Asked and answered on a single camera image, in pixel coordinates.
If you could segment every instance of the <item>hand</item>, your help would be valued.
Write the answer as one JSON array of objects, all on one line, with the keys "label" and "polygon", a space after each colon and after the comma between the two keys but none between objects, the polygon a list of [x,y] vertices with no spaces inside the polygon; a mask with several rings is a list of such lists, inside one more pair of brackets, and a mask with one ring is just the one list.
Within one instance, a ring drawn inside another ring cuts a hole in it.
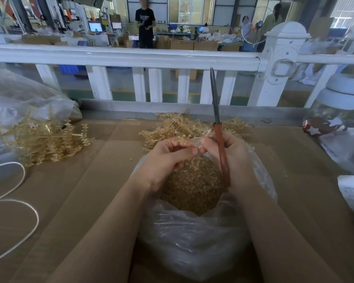
[{"label": "hand", "polygon": [[[255,177],[252,161],[250,160],[248,148],[244,140],[228,133],[223,133],[223,138],[231,177],[231,187],[228,190],[236,195],[240,189],[257,185],[258,181]],[[204,148],[202,152],[208,151],[212,155],[211,160],[215,166],[221,170],[216,136],[202,138],[201,143]]]},{"label": "hand", "polygon": [[183,167],[183,161],[203,151],[203,147],[198,149],[193,143],[178,137],[160,141],[148,153],[145,162],[133,177],[142,185],[146,185],[151,192],[156,192],[172,171]]}]

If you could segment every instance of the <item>white star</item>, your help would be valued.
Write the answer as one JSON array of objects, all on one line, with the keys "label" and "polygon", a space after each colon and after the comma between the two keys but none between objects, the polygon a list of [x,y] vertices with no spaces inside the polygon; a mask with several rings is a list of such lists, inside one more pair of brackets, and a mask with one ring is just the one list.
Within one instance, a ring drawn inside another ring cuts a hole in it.
[{"label": "white star", "polygon": [[307,131],[311,133],[311,135],[321,134],[321,132],[319,132],[319,128],[313,128],[312,126]]},{"label": "white star", "polygon": [[335,126],[335,125],[342,125],[342,120],[339,117],[336,117],[334,119],[330,119],[330,120],[328,120],[328,122],[330,123],[329,127],[332,127],[332,126]]}]

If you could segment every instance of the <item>blue table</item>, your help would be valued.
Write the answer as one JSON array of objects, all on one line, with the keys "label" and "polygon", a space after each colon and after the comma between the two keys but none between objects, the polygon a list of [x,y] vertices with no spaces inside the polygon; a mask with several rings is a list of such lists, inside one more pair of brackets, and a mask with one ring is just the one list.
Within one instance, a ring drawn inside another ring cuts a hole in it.
[{"label": "blue table", "polygon": [[157,32],[157,35],[164,35],[164,36],[172,36],[172,38],[175,38],[176,36],[182,36],[182,37],[188,37],[191,39],[191,33],[168,33],[168,32]]}]

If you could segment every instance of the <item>white cable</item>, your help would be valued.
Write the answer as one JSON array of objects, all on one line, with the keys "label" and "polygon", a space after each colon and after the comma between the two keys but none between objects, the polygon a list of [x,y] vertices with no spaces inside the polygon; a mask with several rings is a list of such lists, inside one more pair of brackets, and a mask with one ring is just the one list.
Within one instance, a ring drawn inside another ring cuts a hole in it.
[{"label": "white cable", "polygon": [[3,202],[3,201],[13,201],[13,202],[16,202],[16,203],[22,203],[26,206],[28,206],[29,208],[31,208],[33,210],[33,212],[35,213],[35,216],[37,217],[37,223],[35,224],[35,227],[33,228],[33,230],[27,235],[25,236],[19,243],[17,243],[14,247],[8,249],[6,252],[4,252],[3,254],[0,255],[0,259],[3,258],[5,255],[7,255],[8,253],[12,252],[13,250],[15,250],[17,247],[19,247],[21,244],[23,244],[30,236],[33,235],[33,233],[36,231],[36,229],[38,228],[38,225],[39,225],[39,214],[37,212],[37,210],[30,204],[24,202],[24,201],[21,201],[21,200],[15,200],[15,199],[12,199],[12,198],[6,198],[6,199],[2,199],[3,197],[9,195],[11,192],[13,192],[15,189],[17,189],[24,181],[25,179],[25,167],[20,164],[19,162],[7,162],[7,163],[3,163],[3,164],[0,164],[0,167],[1,166],[4,166],[4,165],[8,165],[8,164],[18,164],[22,167],[22,170],[24,172],[24,176],[22,177],[21,181],[13,188],[11,189],[10,191],[8,191],[7,193],[5,193],[4,195],[0,196],[0,202]]}]

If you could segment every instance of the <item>red handle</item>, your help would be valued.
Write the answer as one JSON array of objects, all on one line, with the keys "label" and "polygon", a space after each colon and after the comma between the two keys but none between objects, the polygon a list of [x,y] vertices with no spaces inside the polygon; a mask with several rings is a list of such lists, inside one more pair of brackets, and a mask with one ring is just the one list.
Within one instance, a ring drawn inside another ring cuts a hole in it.
[{"label": "red handle", "polygon": [[220,166],[222,167],[222,181],[225,188],[231,185],[230,169],[228,167],[227,154],[225,153],[224,139],[222,136],[222,125],[215,124],[216,140],[219,148]]}]

